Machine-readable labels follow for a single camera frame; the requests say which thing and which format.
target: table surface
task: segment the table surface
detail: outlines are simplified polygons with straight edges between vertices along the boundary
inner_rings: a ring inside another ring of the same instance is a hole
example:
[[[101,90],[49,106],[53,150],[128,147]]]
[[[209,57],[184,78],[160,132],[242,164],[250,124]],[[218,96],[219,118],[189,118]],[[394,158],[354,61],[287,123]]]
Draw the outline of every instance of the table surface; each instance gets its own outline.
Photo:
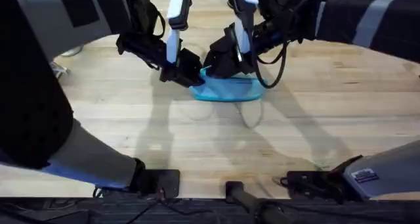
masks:
[[[165,16],[169,0],[152,1]],[[234,19],[226,1],[193,0],[184,47],[205,57]],[[287,198],[272,177],[329,170],[420,138],[418,65],[405,60],[350,45],[293,43],[283,79],[261,100],[203,102],[160,82],[159,72],[136,56],[119,56],[116,38],[58,58],[71,70],[60,82],[92,134],[149,168],[179,169],[181,197],[223,197],[225,181],[241,180],[254,195]],[[261,67],[268,81],[278,66]],[[0,174],[0,196],[90,196],[93,190],[36,171],[1,166]]]

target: black clamp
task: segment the black clamp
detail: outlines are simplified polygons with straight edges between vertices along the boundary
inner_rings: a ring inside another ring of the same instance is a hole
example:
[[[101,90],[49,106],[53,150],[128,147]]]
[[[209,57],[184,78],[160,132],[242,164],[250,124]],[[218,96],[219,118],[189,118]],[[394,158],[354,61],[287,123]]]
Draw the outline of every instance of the black clamp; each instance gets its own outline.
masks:
[[[331,171],[289,171],[287,177],[280,179],[279,185],[289,190],[292,199],[305,196],[309,199],[334,200],[338,204],[345,201],[363,202],[362,197],[342,176],[346,167],[361,157],[351,158]]]

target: wooden table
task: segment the wooden table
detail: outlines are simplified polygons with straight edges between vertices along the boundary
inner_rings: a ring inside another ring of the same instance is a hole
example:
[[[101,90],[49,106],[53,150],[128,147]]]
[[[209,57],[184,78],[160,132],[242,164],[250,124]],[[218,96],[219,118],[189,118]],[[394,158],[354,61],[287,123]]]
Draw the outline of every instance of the wooden table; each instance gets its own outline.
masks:
[[[165,16],[169,0],[152,1]],[[204,58],[234,15],[226,0],[193,2],[181,36]],[[420,138],[420,79],[410,72],[418,66],[398,58],[320,41],[291,44],[281,83],[262,100],[202,102],[160,82],[159,72],[136,56],[119,56],[116,38],[57,59],[71,70],[61,84],[91,133],[149,168],[181,170],[181,197],[223,197],[225,181],[242,180],[257,196],[287,198],[272,177],[329,170]],[[268,81],[278,66],[262,67]],[[4,166],[0,174],[1,196],[90,196],[93,189]]]

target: floor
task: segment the floor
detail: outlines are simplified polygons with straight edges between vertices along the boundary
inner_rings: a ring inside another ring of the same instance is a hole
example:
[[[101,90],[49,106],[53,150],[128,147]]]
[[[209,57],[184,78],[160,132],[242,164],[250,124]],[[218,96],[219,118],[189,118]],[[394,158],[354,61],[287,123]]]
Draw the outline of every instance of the floor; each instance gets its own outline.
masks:
[[[152,1],[165,16],[169,0]],[[183,46],[203,58],[232,21],[226,0],[193,0]],[[407,71],[417,65],[404,60],[348,45],[294,43],[283,80],[262,100],[201,102],[159,82],[136,56],[119,56],[116,38],[57,59],[71,70],[60,82],[92,134],[148,168],[181,170],[181,197],[222,198],[225,181],[241,180],[255,196],[288,198],[272,177],[329,170],[420,138],[420,80]],[[262,70],[273,81],[278,64]],[[2,166],[0,173],[0,196],[88,197],[93,189],[34,171]]]
[[[420,202],[413,201],[371,201],[364,204],[348,203],[342,206],[325,201],[294,201],[279,200],[282,204],[284,213],[291,219],[306,221],[308,224],[379,224],[379,223],[419,223],[420,215],[418,209]],[[132,219],[152,201],[145,200],[107,200],[107,199],[85,199],[78,200],[76,205],[71,205],[76,200],[54,199],[54,200],[0,200],[3,209],[19,212],[22,215],[33,217],[39,220],[50,220],[54,224],[80,223],[87,219],[89,214],[89,224],[111,224],[126,223]],[[197,210],[212,210],[214,213],[205,213],[191,216],[181,216],[163,206],[155,206],[135,223],[197,223],[214,224],[219,218],[222,224],[244,223],[251,224],[251,216],[245,210],[235,204],[227,204],[223,200],[168,200],[171,206],[184,211],[192,212]],[[42,206],[50,207],[39,211]],[[67,215],[69,219],[59,219],[57,217]],[[18,224],[8,217],[0,216],[0,222]]]

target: black cable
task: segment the black cable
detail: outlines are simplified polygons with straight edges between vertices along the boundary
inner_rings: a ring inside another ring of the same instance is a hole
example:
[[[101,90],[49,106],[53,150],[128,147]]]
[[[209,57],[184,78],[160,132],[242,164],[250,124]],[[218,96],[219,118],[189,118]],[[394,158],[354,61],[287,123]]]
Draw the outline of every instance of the black cable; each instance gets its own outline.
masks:
[[[147,206],[146,208],[143,209],[143,211],[141,211],[139,214],[137,214],[135,217],[133,217],[130,221],[126,222],[126,224],[131,224],[134,221],[136,221],[139,217],[141,217],[143,214],[145,214],[147,211],[149,211],[150,209],[152,209],[154,206],[156,206],[157,204],[159,204],[159,201],[153,202],[151,203],[149,206]]]
[[[284,46],[282,47],[281,51],[277,54],[277,56],[274,58],[274,60],[270,62],[266,62],[263,59],[261,59],[260,56],[257,56],[257,60],[261,64],[275,64],[277,63],[277,61],[279,61],[280,57],[282,57],[283,55],[284,55]]]
[[[191,216],[191,215],[197,215],[197,214],[203,214],[203,213],[213,213],[216,217],[217,224],[221,224],[220,217],[219,217],[219,215],[217,215],[217,212],[214,211],[214,210],[194,210],[194,211],[191,211],[191,212],[184,212],[184,211],[178,210],[178,209],[168,205],[166,202],[163,202],[161,200],[157,200],[156,202],[151,203],[149,206],[144,208],[139,214],[137,214],[135,217],[133,217],[130,221],[126,222],[126,224],[132,224],[134,221],[136,221],[139,217],[144,215],[148,210],[152,209],[157,204],[160,204],[163,207],[171,210],[172,212],[175,212],[175,213],[183,215],[183,216]]]
[[[289,43],[289,38],[288,38],[288,34],[289,34],[289,30],[290,30],[290,25],[292,23],[292,21],[294,20],[294,18],[296,17],[297,12],[299,11],[299,9],[305,4],[307,3],[309,0],[302,0],[301,2],[299,2],[296,7],[291,11],[291,16],[289,17],[289,20],[287,21],[287,23],[285,23],[285,28],[283,29],[283,48],[280,51],[279,55],[272,61],[273,63],[277,62],[280,57],[282,58],[282,64],[280,66],[278,75],[276,77],[276,79],[274,80],[273,83],[271,83],[270,85],[267,84],[264,80],[263,77],[261,76],[261,72],[258,66],[258,57],[257,54],[255,52],[255,48],[254,48],[254,44],[252,41],[252,29],[253,26],[248,26],[247,27],[247,33],[248,33],[248,40],[249,40],[249,44],[250,44],[250,48],[251,48],[251,63],[255,69],[255,73],[257,75],[257,79],[260,82],[260,84],[266,88],[266,89],[271,89],[273,87],[275,87],[278,82],[280,81],[280,79],[283,76],[283,72],[284,72],[284,68],[285,68],[285,62],[286,62],[286,55],[287,55],[287,46]]]

